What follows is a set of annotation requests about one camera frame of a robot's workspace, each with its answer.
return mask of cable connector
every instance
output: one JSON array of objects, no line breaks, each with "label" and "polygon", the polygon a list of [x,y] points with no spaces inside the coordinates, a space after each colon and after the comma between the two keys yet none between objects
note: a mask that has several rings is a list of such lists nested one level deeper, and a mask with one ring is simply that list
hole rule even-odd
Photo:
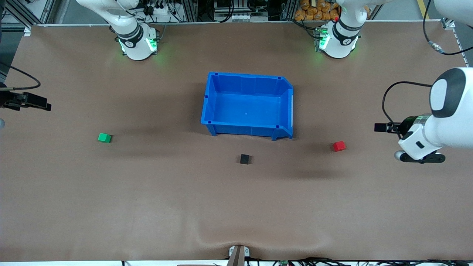
[{"label": "cable connector", "polygon": [[429,45],[430,47],[432,47],[432,49],[434,49],[435,51],[439,52],[439,53],[445,53],[444,50],[442,49],[442,47],[438,44],[436,44],[435,42],[433,41],[429,41]]}]

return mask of table surface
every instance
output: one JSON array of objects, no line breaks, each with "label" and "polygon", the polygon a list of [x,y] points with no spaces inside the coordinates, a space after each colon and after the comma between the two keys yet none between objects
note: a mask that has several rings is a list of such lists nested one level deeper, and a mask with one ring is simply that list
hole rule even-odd
[{"label": "table surface", "polygon": [[[169,26],[158,55],[133,62],[106,27],[34,27],[13,64],[53,109],[1,111],[0,260],[212,259],[234,244],[265,259],[472,259],[473,151],[401,163],[396,136],[373,132],[389,85],[432,83],[464,61],[432,51],[419,22],[362,34],[337,60],[293,24]],[[295,138],[210,136],[210,71],[286,77]],[[399,85],[386,109],[396,121],[426,113],[428,94]],[[331,152],[340,140],[347,150]]]}]

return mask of blue plastic bin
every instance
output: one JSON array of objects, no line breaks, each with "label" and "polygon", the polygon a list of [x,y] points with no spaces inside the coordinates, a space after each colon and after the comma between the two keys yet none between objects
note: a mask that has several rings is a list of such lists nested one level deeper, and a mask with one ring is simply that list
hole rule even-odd
[{"label": "blue plastic bin", "polygon": [[201,123],[212,136],[292,139],[293,93],[284,77],[210,72]]}]

